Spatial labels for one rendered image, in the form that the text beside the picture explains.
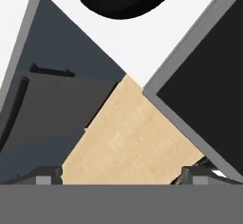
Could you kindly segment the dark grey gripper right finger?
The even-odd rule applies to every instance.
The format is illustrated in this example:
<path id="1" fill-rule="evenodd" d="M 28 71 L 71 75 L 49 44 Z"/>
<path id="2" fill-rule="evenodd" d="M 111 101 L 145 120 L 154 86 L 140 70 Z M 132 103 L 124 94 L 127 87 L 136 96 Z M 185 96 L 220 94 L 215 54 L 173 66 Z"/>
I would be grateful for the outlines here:
<path id="1" fill-rule="evenodd" d="M 181 169 L 182 185 L 242 185 L 242 182 L 220 177 L 207 168 L 185 166 Z"/>

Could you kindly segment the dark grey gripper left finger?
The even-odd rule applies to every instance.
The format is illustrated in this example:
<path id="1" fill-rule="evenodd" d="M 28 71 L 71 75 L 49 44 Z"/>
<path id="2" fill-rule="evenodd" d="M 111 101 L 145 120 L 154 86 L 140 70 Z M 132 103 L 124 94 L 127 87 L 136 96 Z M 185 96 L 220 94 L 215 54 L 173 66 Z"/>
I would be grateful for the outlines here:
<path id="1" fill-rule="evenodd" d="M 1 182 L 1 185 L 62 185 L 61 166 L 39 166 L 27 175 Z"/>

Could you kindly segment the dark grey cupboard door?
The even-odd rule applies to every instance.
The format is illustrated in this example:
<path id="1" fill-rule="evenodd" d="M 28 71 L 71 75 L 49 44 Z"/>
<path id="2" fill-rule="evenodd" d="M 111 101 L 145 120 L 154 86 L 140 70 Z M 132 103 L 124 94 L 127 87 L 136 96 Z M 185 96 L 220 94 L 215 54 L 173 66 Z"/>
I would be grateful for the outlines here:
<path id="1" fill-rule="evenodd" d="M 9 138 L 0 152 L 0 182 L 39 166 L 60 166 L 84 134 L 117 82 L 44 74 L 29 78 L 28 89 Z M 1 112 L 3 133 L 21 79 Z"/>

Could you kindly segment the dark grey drawer front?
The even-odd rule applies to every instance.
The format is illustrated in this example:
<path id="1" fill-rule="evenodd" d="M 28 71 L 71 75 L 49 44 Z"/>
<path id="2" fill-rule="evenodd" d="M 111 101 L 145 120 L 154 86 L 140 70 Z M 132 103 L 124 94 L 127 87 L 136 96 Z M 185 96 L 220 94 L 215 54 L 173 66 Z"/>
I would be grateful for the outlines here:
<path id="1" fill-rule="evenodd" d="M 119 82 L 125 72 L 51 0 L 40 0 L 17 68 L 32 64 Z"/>

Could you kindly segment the black appliance with grey frame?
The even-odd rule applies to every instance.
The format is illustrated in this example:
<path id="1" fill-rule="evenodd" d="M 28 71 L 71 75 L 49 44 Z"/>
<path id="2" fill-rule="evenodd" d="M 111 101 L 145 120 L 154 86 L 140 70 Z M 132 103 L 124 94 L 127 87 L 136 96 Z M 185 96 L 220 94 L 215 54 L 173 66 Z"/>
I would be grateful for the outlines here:
<path id="1" fill-rule="evenodd" d="M 243 0 L 213 0 L 143 95 L 226 177 L 243 182 Z"/>

